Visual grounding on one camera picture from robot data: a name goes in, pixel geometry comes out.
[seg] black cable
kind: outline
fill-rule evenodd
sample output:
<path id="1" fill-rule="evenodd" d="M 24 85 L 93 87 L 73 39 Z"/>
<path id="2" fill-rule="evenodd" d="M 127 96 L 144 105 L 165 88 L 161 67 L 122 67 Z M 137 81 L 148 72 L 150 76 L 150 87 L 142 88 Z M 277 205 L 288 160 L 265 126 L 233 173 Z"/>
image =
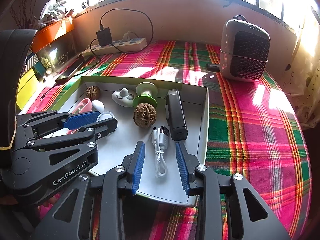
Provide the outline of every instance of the black cable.
<path id="1" fill-rule="evenodd" d="M 102 18 L 103 18 L 108 12 L 111 12 L 111 11 L 114 11 L 114 10 L 132 11 L 132 12 L 139 12 L 139 13 L 144 14 L 144 15 L 148 18 L 148 20 L 149 20 L 149 22 L 150 22 L 151 29 L 152 29 L 152 35 L 151 35 L 151 39 L 150 39 L 149 43 L 148 43 L 143 49 L 138 50 L 138 51 L 135 51 L 135 52 L 125 52 L 125 51 L 122 51 L 122 50 L 118 49 L 118 47 L 116 47 L 116 46 L 113 45 L 112 43 L 110 43 L 110 45 L 112 45 L 113 47 L 115 47 L 115 48 L 116 48 L 117 50 L 119 50 L 121 53 L 126 53 L 126 54 L 134 54 L 134 53 L 141 52 L 141 51 L 145 50 L 145 49 L 150 45 L 150 43 L 152 42 L 152 40 L 153 40 L 153 34 L 154 34 L 153 24 L 152 24 L 152 21 L 151 21 L 150 17 L 149 17 L 146 13 L 144 13 L 144 12 L 142 12 L 142 11 L 132 10 L 132 9 L 125 9 L 125 8 L 114 8 L 114 9 L 111 9 L 111 10 L 105 12 L 105 13 L 101 16 L 101 18 L 100 18 L 100 29 L 101 29 L 101 30 L 104 29 L 104 28 L 103 28 L 103 25 L 102 25 Z"/>
<path id="2" fill-rule="evenodd" d="M 93 43 L 94 41 L 96 41 L 96 40 L 97 40 L 97 39 L 94 39 L 94 40 L 91 41 L 91 43 L 90 43 L 90 50 L 91 50 L 92 54 L 95 55 L 95 56 L 99 59 L 99 61 L 98 61 L 96 64 L 94 64 L 92 67 L 90 67 L 89 69 L 87 69 L 87 70 L 85 70 L 85 71 L 82 71 L 81 73 L 79 73 L 79 74 L 77 74 L 77 75 L 74 75 L 73 77 L 79 76 L 79 75 L 81 75 L 81 74 L 83 74 L 83 73 L 85 73 L 85 72 L 87 72 L 87 71 L 95 68 L 95 66 L 101 62 L 101 58 L 98 57 L 98 56 L 92 51 L 92 48 L 91 48 L 92 43 Z M 64 83 L 59 83 L 59 84 L 55 83 L 51 88 L 49 88 L 49 89 L 40 97 L 40 101 L 41 101 L 42 99 L 44 99 L 45 95 L 46 95 L 49 91 L 51 91 L 53 88 L 55 88 L 57 85 L 64 85 L 66 82 L 64 82 Z"/>
<path id="3" fill-rule="evenodd" d="M 79 74 L 77 74 L 77 75 L 74 75 L 73 77 L 79 76 L 79 75 L 81 75 L 81 74 L 83 74 L 83 73 L 85 73 L 85 72 L 87 72 L 87 71 L 95 68 L 95 66 L 101 62 L 101 58 L 98 57 L 98 56 L 93 52 L 93 50 L 92 50 L 92 48 L 91 48 L 92 43 L 93 43 L 94 41 L 96 41 L 96 40 L 97 40 L 97 39 L 94 39 L 94 40 L 91 41 L 91 43 L 90 43 L 90 50 L 91 50 L 92 54 L 95 55 L 95 56 L 99 59 L 99 61 L 98 61 L 96 64 L 94 64 L 91 68 L 89 68 L 89 69 L 87 69 L 87 70 L 85 70 L 85 71 L 82 71 L 81 73 L 79 73 Z"/>

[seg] white egg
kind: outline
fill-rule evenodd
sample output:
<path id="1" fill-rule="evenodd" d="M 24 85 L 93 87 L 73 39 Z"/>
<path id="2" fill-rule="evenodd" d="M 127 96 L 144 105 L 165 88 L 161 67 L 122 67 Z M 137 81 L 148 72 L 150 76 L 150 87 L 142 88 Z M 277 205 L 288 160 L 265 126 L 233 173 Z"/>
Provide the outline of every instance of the white egg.
<path id="1" fill-rule="evenodd" d="M 104 104 L 99 100 L 92 101 L 92 110 L 99 111 L 101 114 L 104 112 Z"/>

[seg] black power bank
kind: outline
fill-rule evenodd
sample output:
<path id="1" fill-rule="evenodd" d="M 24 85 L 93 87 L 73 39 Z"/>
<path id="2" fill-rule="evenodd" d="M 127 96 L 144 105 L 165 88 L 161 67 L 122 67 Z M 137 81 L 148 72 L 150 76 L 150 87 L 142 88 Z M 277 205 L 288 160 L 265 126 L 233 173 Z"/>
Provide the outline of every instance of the black power bank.
<path id="1" fill-rule="evenodd" d="M 170 127 L 172 140 L 185 140 L 188 136 L 188 129 L 179 90 L 169 90 L 165 97 L 165 102 L 165 115 Z"/>

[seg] green spool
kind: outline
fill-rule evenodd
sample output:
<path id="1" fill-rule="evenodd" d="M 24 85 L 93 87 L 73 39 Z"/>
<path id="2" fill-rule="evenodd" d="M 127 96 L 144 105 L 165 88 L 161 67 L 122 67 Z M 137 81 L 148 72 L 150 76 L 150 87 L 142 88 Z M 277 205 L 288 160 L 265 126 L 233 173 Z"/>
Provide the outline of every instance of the green spool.
<path id="1" fill-rule="evenodd" d="M 158 94 L 157 87 L 150 82 L 140 83 L 136 88 L 137 96 L 133 100 L 133 107 L 137 107 L 138 104 L 148 103 L 152 105 L 154 108 L 157 107 L 157 101 L 154 99 Z"/>

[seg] smartphone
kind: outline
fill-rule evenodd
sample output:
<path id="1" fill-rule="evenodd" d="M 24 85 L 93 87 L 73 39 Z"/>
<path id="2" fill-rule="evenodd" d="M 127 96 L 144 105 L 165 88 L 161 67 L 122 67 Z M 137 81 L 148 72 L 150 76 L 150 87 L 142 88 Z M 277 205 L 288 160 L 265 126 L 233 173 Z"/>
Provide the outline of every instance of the smartphone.
<path id="1" fill-rule="evenodd" d="M 69 81 L 74 74 L 79 71 L 84 65 L 86 65 L 92 57 L 87 58 L 84 60 L 84 57 L 79 55 L 77 60 L 72 63 L 70 67 L 68 67 L 57 79 L 56 79 L 56 84 L 64 84 L 65 82 Z"/>

